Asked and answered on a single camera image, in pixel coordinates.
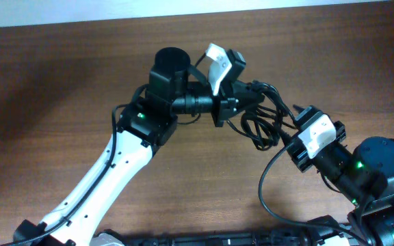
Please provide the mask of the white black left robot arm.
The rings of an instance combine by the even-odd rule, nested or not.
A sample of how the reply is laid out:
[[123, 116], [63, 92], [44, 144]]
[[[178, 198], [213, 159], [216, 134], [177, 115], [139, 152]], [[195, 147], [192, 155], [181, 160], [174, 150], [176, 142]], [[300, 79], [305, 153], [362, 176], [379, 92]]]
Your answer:
[[113, 109], [111, 139], [95, 164], [40, 223], [23, 221], [13, 244], [89, 245], [129, 181], [175, 132], [179, 115], [209, 113], [220, 127], [263, 101], [255, 86], [239, 80], [246, 66], [241, 53], [210, 44], [204, 57], [211, 60], [207, 74], [184, 50], [159, 50], [148, 83]]

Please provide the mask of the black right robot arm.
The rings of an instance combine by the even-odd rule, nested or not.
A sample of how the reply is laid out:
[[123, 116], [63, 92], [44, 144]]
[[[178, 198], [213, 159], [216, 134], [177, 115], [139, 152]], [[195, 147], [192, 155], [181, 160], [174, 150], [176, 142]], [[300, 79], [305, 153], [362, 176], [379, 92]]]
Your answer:
[[343, 123], [312, 105], [295, 110], [291, 160], [301, 172], [315, 167], [353, 203], [347, 219], [359, 242], [394, 245], [394, 139], [368, 137], [350, 152]]

